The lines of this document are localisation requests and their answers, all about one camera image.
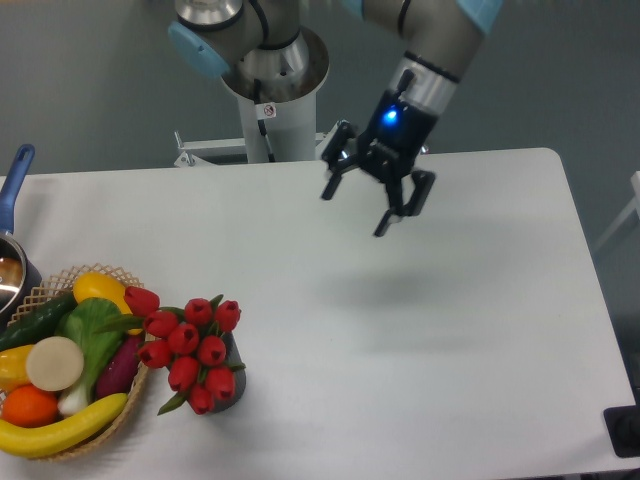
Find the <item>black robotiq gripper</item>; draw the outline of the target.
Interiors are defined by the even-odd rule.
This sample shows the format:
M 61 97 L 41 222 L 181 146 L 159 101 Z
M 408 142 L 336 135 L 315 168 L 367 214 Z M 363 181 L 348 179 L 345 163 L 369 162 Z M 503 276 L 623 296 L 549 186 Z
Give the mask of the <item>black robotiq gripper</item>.
M 396 91 L 386 90 L 366 129 L 358 136 L 358 165 L 385 185 L 388 199 L 388 209 L 374 230 L 375 237 L 383 237 L 392 223 L 421 213 L 435 183 L 435 173 L 412 169 L 437 121 L 437 115 L 411 105 Z M 338 121 L 325 138 L 320 159 L 327 166 L 327 184 L 322 200 L 331 200 L 343 175 L 355 167 L 355 155 L 348 150 L 356 137 L 350 122 Z M 409 201 L 404 202 L 402 179 L 408 175 L 414 189 Z

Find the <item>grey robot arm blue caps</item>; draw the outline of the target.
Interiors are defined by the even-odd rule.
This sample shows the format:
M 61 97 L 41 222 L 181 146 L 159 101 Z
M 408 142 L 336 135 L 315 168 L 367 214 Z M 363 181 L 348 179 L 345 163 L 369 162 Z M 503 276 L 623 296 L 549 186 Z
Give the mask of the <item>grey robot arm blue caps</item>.
M 498 1 L 348 1 L 351 13 L 322 33 L 298 1 L 178 1 L 169 39 L 202 76 L 235 96 L 252 163 L 322 160 L 334 196 L 358 169 L 383 185 L 388 207 L 376 235 L 421 212 L 435 176 L 416 158 L 489 34 Z M 352 72 L 392 75 L 364 127 L 341 120 L 316 137 L 316 95 L 331 54 L 357 57 Z

